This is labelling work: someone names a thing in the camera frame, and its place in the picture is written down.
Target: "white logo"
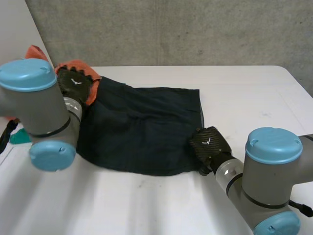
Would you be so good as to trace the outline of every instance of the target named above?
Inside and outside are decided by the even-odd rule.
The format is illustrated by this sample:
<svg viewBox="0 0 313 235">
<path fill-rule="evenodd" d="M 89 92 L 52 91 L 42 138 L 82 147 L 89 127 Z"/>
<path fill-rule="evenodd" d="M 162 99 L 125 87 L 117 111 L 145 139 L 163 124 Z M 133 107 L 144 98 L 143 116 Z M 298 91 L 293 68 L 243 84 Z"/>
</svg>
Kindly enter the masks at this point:
<svg viewBox="0 0 313 235">
<path fill-rule="evenodd" d="M 210 144 L 211 138 L 207 142 L 202 142 L 203 144 Z"/>
<path fill-rule="evenodd" d="M 76 82 L 73 78 L 71 78 L 72 82 L 75 84 L 75 85 L 79 85 L 79 84 L 82 84 L 82 82 Z"/>
</svg>

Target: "black ring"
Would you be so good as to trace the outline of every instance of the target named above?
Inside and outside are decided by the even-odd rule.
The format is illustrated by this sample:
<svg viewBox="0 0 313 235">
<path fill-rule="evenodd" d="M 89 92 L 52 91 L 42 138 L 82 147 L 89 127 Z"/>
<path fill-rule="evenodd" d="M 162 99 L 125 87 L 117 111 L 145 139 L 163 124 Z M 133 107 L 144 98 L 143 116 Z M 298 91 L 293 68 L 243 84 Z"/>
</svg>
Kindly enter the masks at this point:
<svg viewBox="0 0 313 235">
<path fill-rule="evenodd" d="M 285 207 L 286 205 L 288 205 L 288 202 L 289 202 L 289 200 L 288 200 L 287 202 L 285 202 L 285 203 L 283 203 L 283 204 L 280 204 L 280 205 L 264 204 L 264 203 L 262 203 L 262 202 L 258 202 L 258 201 L 256 201 L 256 200 L 254 200 L 252 197 L 250 197 L 250 196 L 244 191 L 243 188 L 242 188 L 242 191 L 243 191 L 244 195 L 246 196 L 246 198 L 247 198 L 250 202 L 252 202 L 252 203 L 254 203 L 255 205 L 258 205 L 258 206 L 260 206 L 260 207 L 264 207 L 264 208 L 268 208 L 268 209 L 280 209 L 280 208 L 283 208 L 283 207 Z"/>
<path fill-rule="evenodd" d="M 228 185 L 227 185 L 227 187 L 226 187 L 226 195 L 227 195 L 227 197 L 228 197 L 228 191 L 229 191 L 230 187 L 233 185 L 233 183 L 234 183 L 236 180 L 238 180 L 238 179 L 239 179 L 240 177 L 242 177 L 242 176 L 243 176 L 243 174 L 240 173 L 240 174 L 236 175 L 234 178 L 232 178 L 231 181 L 229 181 L 229 183 L 228 183 Z"/>
<path fill-rule="evenodd" d="M 79 117 L 73 112 L 73 111 L 71 111 L 71 110 L 69 110 L 69 112 L 71 113 L 71 114 L 73 114 L 74 115 L 74 117 L 76 117 L 76 119 L 79 121 L 79 123 L 80 123 L 80 119 L 79 119 Z"/>
<path fill-rule="evenodd" d="M 45 138 L 45 137 L 49 137 L 49 136 L 53 136 L 56 135 L 58 133 L 60 133 L 61 131 L 64 131 L 70 124 L 70 117 L 68 118 L 67 122 L 61 126 L 59 129 L 55 130 L 55 131 L 51 131 L 45 134 L 40 134 L 40 135 L 36 135 L 36 134 L 31 134 L 28 133 L 29 135 L 31 135 L 32 137 L 36 137 L 36 138 Z"/>
<path fill-rule="evenodd" d="M 307 138 L 307 139 L 313 141 L 313 138 L 312 138 L 311 136 L 303 136 L 303 137 L 305 137 L 305 138 Z"/>
</svg>

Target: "black cable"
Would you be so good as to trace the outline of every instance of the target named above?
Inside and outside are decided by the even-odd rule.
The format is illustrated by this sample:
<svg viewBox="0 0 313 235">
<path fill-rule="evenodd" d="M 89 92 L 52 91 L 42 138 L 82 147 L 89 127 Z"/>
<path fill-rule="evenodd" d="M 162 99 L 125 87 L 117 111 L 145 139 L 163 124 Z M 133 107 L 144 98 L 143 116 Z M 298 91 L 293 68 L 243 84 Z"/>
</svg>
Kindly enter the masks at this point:
<svg viewBox="0 0 313 235">
<path fill-rule="evenodd" d="M 6 125 L 6 128 L 0 137 L 0 154 L 5 150 L 7 144 L 9 143 L 11 133 L 16 129 L 19 121 L 20 120 L 16 118 L 14 120 L 10 120 Z"/>
<path fill-rule="evenodd" d="M 299 204 L 292 200 L 289 200 L 289 206 L 298 209 L 302 214 L 304 214 L 307 217 L 313 217 L 313 210 L 311 207 L 308 207 L 307 205 Z"/>
</svg>

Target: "teal object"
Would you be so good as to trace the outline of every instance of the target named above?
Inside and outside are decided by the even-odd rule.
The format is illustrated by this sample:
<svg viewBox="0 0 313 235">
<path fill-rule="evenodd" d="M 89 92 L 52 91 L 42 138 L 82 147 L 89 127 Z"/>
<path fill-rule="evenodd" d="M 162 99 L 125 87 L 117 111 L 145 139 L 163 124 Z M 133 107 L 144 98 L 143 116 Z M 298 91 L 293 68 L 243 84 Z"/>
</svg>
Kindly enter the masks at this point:
<svg viewBox="0 0 313 235">
<path fill-rule="evenodd" d="M 42 141 L 34 144 L 29 154 L 36 168 L 57 171 L 68 168 L 73 163 L 76 149 L 63 141 Z"/>
<path fill-rule="evenodd" d="M 246 143 L 246 154 L 253 160 L 269 165 L 290 163 L 300 157 L 302 142 L 294 133 L 271 127 L 252 131 Z"/>
<path fill-rule="evenodd" d="M 19 130 L 17 133 L 12 134 L 10 137 L 11 144 L 30 143 L 31 139 L 25 129 Z"/>
<path fill-rule="evenodd" d="M 0 66 L 0 86 L 16 92 L 36 92 L 52 87 L 57 77 L 42 59 L 21 59 Z"/>
<path fill-rule="evenodd" d="M 281 212 L 261 223 L 253 230 L 254 235 L 297 235 L 300 219 L 292 211 Z"/>
</svg>

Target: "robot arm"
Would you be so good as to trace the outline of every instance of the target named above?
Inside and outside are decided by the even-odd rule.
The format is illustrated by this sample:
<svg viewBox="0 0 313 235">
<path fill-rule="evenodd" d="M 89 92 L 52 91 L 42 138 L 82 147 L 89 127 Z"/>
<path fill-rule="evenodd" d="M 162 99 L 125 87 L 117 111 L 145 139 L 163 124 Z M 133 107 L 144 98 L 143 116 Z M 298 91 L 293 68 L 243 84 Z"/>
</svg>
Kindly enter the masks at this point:
<svg viewBox="0 0 313 235">
<path fill-rule="evenodd" d="M 56 171 L 72 164 L 82 107 L 62 96 L 49 62 L 21 59 L 0 66 L 0 116 L 20 119 L 33 140 L 34 166 Z"/>
<path fill-rule="evenodd" d="M 246 143 L 245 165 L 214 127 L 199 131 L 190 143 L 255 235 L 298 234 L 300 220 L 288 204 L 293 185 L 313 181 L 311 136 L 254 130 Z"/>
</svg>

